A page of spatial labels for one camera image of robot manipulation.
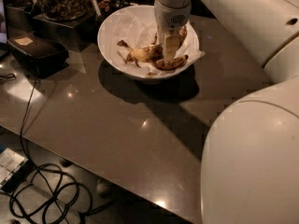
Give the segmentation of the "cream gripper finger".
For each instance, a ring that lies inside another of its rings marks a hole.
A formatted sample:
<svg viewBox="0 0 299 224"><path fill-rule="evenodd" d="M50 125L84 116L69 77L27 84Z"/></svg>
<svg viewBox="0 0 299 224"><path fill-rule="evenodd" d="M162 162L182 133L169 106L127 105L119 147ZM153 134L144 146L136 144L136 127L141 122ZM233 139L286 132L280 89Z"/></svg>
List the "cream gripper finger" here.
<svg viewBox="0 0 299 224"><path fill-rule="evenodd" d="M176 52L179 47L179 35L164 35L164 59L171 61L175 58Z"/></svg>

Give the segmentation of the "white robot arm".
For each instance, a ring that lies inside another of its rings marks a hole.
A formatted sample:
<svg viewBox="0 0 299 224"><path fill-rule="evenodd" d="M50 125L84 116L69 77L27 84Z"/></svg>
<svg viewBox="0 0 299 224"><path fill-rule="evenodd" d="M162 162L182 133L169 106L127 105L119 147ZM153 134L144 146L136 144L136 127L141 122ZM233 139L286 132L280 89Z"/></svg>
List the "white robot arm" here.
<svg viewBox="0 0 299 224"><path fill-rule="evenodd" d="M271 86L229 105L206 137L203 224L299 224L299 5L297 0L201 0L248 50ZM191 0L155 0L168 31L186 23Z"/></svg>

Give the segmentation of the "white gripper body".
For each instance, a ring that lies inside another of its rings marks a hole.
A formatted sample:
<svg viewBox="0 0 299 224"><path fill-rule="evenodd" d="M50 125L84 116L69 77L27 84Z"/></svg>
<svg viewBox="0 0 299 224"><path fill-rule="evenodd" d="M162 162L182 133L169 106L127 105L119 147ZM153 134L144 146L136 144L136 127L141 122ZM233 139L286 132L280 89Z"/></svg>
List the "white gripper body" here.
<svg viewBox="0 0 299 224"><path fill-rule="evenodd" d="M159 36L184 26L190 16L191 0L155 0L154 15Z"/></svg>

